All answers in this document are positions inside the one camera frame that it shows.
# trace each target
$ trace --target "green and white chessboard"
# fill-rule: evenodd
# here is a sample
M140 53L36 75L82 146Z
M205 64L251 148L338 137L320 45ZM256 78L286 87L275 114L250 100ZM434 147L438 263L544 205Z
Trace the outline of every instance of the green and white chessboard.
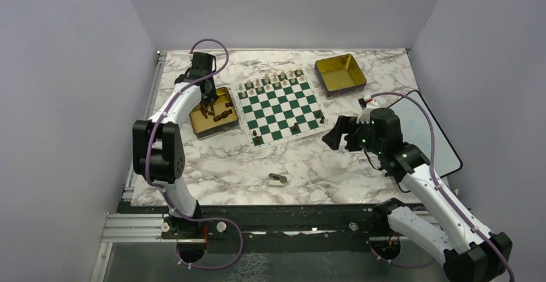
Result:
M286 73L285 78L278 75L279 86L273 77L269 83L265 77L259 78L261 90L256 79L251 85L234 84L235 104L242 119L242 127L252 151L262 150L279 144L310 136L330 128L324 118L324 106L318 101L312 86L302 71L294 71L294 77ZM259 142L253 136L256 132Z

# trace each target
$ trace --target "wall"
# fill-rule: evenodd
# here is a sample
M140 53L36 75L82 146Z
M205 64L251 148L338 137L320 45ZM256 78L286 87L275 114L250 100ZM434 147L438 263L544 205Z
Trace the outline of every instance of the wall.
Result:
M89 281L155 49L129 0L0 2L0 280Z
M518 281L543 281L546 0L439 0L410 52L464 160L460 197L514 242Z
M411 47L437 0L130 0L154 45Z

